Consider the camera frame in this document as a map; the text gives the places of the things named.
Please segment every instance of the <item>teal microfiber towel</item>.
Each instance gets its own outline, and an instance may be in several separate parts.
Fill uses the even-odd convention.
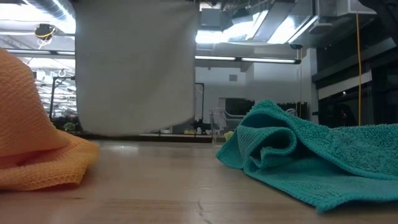
[[[398,125],[331,129],[266,100],[216,156],[321,213],[350,201],[398,200],[397,142]]]

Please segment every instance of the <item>air vent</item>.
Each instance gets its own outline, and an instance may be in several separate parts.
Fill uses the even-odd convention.
[[[238,75],[229,75],[229,81],[230,82],[237,82],[238,81]]]

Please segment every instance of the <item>wooden table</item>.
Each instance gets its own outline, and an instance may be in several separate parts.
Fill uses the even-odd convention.
[[[324,215],[225,167],[209,144],[99,142],[78,188],[0,193],[0,223],[395,223],[393,204]]]

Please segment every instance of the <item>cloth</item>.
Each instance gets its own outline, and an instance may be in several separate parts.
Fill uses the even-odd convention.
[[[324,212],[398,200],[397,142],[396,124],[330,129],[262,101],[216,156]]]
[[[86,131],[141,134],[193,117],[196,6],[182,0],[74,5],[77,109]]]
[[[39,98],[32,71],[0,49],[0,190],[79,184],[98,146],[58,131]]]

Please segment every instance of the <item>orange cloth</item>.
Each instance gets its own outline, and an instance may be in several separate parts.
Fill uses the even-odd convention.
[[[0,190],[79,184],[97,157],[96,144],[55,129],[30,68],[0,49]]]

